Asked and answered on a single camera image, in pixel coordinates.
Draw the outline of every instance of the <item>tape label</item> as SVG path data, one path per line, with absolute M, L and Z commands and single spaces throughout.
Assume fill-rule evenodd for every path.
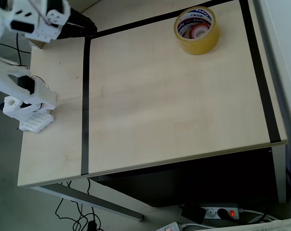
M 185 37 L 187 32 L 198 23 L 207 23 L 209 26 L 212 25 L 212 16 L 210 13 L 203 9 L 194 9 L 185 13 L 178 21 L 177 31 L 182 36 Z

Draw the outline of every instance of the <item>roll of tape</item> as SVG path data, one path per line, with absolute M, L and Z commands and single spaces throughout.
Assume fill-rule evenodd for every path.
M 197 39 L 204 36 L 208 32 L 210 27 L 211 25 L 209 25 L 208 23 L 198 23 L 194 25 L 189 31 L 189 38 Z
M 208 24 L 209 29 L 207 31 L 199 30 L 192 34 L 197 37 L 190 39 L 187 34 L 193 33 L 197 24 L 202 24 L 203 27 L 204 24 Z M 202 6 L 191 7 L 181 13 L 174 23 L 174 33 L 182 49 L 188 54 L 205 54 L 214 48 L 220 38 L 220 30 L 214 13 Z

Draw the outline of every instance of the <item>gray floor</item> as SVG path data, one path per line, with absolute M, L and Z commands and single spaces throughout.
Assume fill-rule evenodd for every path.
M 12 37 L 6 42 L 14 45 Z M 29 50 L 27 42 L 23 42 L 23 50 Z M 3 57 L 17 61 L 13 52 L 2 48 Z M 24 63 L 29 65 L 29 55 L 23 55 Z M 45 231 L 71 230 L 73 222 L 70 220 L 59 220 L 54 211 L 60 198 L 37 192 L 32 189 L 17 187 L 19 158 L 21 151 L 22 131 L 18 129 L 18 121 L 5 116 L 0 111 L 0 230 L 3 231 Z M 86 192 L 87 180 L 74 180 L 71 187 Z M 92 183 L 90 193 L 101 199 L 108 200 L 118 205 L 125 206 L 144 214 L 143 222 L 134 221 L 118 215 L 96 209 L 96 214 L 102 221 L 102 228 L 105 231 L 155 231 L 158 228 L 177 221 L 180 223 L 191 222 L 183 218 L 181 209 L 177 206 L 165 208 L 152 208 L 140 201 L 137 201 L 110 188 Z M 84 213 L 90 212 L 88 206 L 84 206 Z M 61 217 L 78 218 L 79 214 L 76 205 L 70 201 L 64 201 L 59 209 Z M 291 207 L 285 205 L 274 205 L 270 214 L 281 219 L 291 218 Z M 224 227 L 231 225 L 220 220 L 210 220 L 207 225 Z M 200 230 L 198 227 L 190 227 L 185 230 Z

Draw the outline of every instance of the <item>black plug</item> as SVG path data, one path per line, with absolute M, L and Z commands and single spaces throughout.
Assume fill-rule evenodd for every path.
M 88 223 L 88 231 L 96 231 L 97 224 L 94 220 L 89 221 Z
M 229 220 L 231 222 L 234 222 L 234 223 L 237 223 L 237 224 L 240 224 L 240 225 L 247 225 L 247 224 L 239 222 L 238 220 L 235 220 L 234 218 L 230 217 L 228 212 L 224 208 L 218 209 L 217 215 L 223 220 Z
M 194 221 L 195 223 L 202 224 L 206 210 L 194 204 L 187 204 L 183 207 L 182 216 Z

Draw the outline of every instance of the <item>yellow tape roll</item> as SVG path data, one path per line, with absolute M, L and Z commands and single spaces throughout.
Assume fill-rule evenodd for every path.
M 187 34 L 190 29 L 200 23 L 209 24 L 209 30 L 199 37 L 189 39 Z M 201 6 L 191 7 L 181 13 L 174 23 L 174 33 L 182 49 L 188 54 L 205 54 L 214 48 L 220 38 L 220 30 L 214 13 Z

